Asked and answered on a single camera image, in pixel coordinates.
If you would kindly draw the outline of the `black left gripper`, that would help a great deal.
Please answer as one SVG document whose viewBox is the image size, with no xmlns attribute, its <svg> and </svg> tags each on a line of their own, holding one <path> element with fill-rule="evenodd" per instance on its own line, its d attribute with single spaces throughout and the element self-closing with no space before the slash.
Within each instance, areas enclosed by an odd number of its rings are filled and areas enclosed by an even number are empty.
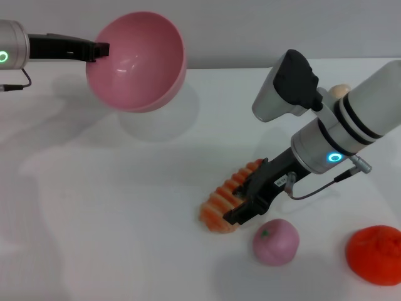
<svg viewBox="0 0 401 301">
<path fill-rule="evenodd" d="M 29 34 L 30 54 L 33 60 L 76 60 L 94 62 L 109 56 L 109 43 L 64 36 L 59 34 Z"/>
</svg>

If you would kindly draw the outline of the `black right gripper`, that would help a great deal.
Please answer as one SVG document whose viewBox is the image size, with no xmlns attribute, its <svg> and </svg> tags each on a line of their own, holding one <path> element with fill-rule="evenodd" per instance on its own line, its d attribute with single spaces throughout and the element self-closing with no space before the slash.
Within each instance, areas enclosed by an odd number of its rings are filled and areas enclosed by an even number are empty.
<svg viewBox="0 0 401 301">
<path fill-rule="evenodd" d="M 284 190 L 284 184 L 278 181 L 291 172 L 296 174 L 297 181 L 310 174 L 290 148 L 271 161 L 266 157 L 247 163 L 238 170 L 243 180 L 237 194 L 244 202 L 225 213 L 223 219 L 231 225 L 242 225 L 257 215 L 264 215 L 274 198 Z"/>
</svg>

